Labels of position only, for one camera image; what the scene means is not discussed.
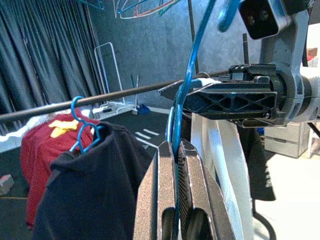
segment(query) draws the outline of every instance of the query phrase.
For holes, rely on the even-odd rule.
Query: gray wall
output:
[[[196,29],[206,9],[207,0],[193,1]],[[223,4],[217,0],[199,50],[199,67],[204,72],[226,70],[243,63],[242,33],[247,32],[237,13],[225,33],[217,31],[217,16]],[[130,74],[139,74],[140,86],[183,79],[192,47],[187,0],[181,0],[163,16],[157,13],[138,19],[115,19],[113,2],[104,0],[104,10],[90,9],[99,44],[112,42],[124,89],[132,88]],[[250,62],[257,63],[260,41],[249,39]],[[118,91],[111,51],[105,48],[106,64],[112,91]],[[158,96],[157,91],[138,95],[138,101],[152,107],[170,108],[172,101]]]

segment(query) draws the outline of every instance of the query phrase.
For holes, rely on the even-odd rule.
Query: dark curtain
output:
[[[100,94],[94,47],[76,0],[0,0],[0,114]]]

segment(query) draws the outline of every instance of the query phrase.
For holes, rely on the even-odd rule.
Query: clothes hanger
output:
[[[79,99],[83,99],[82,96],[76,96],[71,103],[71,114],[74,117],[75,120],[77,120],[80,123],[83,123],[82,127],[80,128],[79,132],[78,132],[78,136],[77,136],[77,140],[75,142],[75,144],[70,148],[70,152],[73,152],[77,147],[79,147],[81,154],[85,154],[89,149],[91,149],[94,145],[96,145],[99,141],[100,141],[100,133],[99,133],[99,129],[101,129],[101,126],[96,126],[95,124],[93,124],[92,122],[86,122],[86,120],[77,117],[76,115],[76,111],[75,111],[75,105],[77,103],[77,101]],[[96,140],[94,140],[89,146],[87,146],[85,149],[82,146],[81,143],[81,135],[82,132],[84,131],[84,129],[88,126],[91,126],[94,129],[94,132],[96,134]]]
[[[238,9],[240,0],[226,0],[225,5],[223,5],[218,18],[218,30],[225,32],[231,25],[236,11]],[[208,6],[205,10],[204,16],[199,25],[199,29],[196,33],[191,54],[186,67],[186,74],[183,84],[179,87],[176,93],[175,101],[173,102],[173,107],[170,110],[167,121],[166,129],[166,140],[172,142],[172,150],[175,156],[178,154],[180,136],[181,136],[181,125],[182,125],[182,115],[183,115],[183,105],[186,100],[194,73],[194,65],[197,59],[198,50],[200,47],[201,40],[203,38],[206,26],[209,22],[209,18],[216,0],[210,0]]]
[[[161,6],[163,4],[164,0],[160,0],[159,6]],[[159,17],[161,17],[163,14],[166,13],[166,11],[168,11],[171,7],[173,7],[175,4],[177,4],[178,2],[180,2],[180,0],[175,0],[172,4],[170,4],[169,6],[167,6],[166,8],[163,8],[159,11]]]
[[[144,12],[142,12],[142,13],[139,13],[139,8],[138,8],[139,5],[142,4],[142,3],[144,3],[144,2],[146,2],[146,1],[148,1],[148,0],[139,0],[137,3],[132,4],[132,5],[130,5],[130,6],[128,6],[128,7],[125,8],[125,6],[126,6],[126,4],[127,4],[127,2],[128,2],[128,0],[126,0],[126,1],[124,2],[124,4],[123,4],[122,8],[121,8],[120,10],[117,10],[117,9],[119,9],[120,1],[118,1],[117,4],[116,4],[116,3],[115,3],[115,0],[113,0],[114,16],[115,16],[115,18],[117,18],[117,14],[119,14],[119,16],[120,16],[121,19],[136,19],[136,18],[146,17],[146,16],[152,15],[152,14],[154,14],[154,13],[156,13],[156,12],[159,12],[159,11],[161,11],[161,10],[164,9],[164,8],[168,8],[168,7],[170,7],[171,5],[174,5],[174,4],[177,3],[179,0],[169,0],[169,1],[167,1],[167,2],[165,2],[165,3],[163,3],[163,4],[161,4],[161,5],[159,5],[159,6],[157,6],[157,7],[154,7],[154,8],[151,8],[151,9],[149,9],[149,10],[146,10],[146,11],[144,11]],[[123,13],[123,12],[126,12],[127,10],[129,10],[129,9],[131,9],[131,8],[133,8],[133,7],[135,7],[135,11],[133,12],[133,16],[128,16],[128,17],[122,16],[122,13]]]

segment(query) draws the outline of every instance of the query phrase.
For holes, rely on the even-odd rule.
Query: black garment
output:
[[[99,145],[51,164],[33,240],[133,238],[138,188],[152,157],[125,127],[99,125]]]
[[[255,128],[237,127],[248,166],[251,197],[257,200],[276,199],[267,166],[264,148]]]

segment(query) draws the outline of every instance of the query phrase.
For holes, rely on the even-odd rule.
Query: black cloth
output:
[[[133,238],[138,188],[152,157],[125,127],[99,125],[99,145],[51,164],[33,240]]]
[[[237,127],[246,164],[248,167],[250,193],[253,199],[274,201],[276,199],[265,151],[255,128]]]
[[[0,1],[0,114],[102,92],[86,11],[77,0]]]

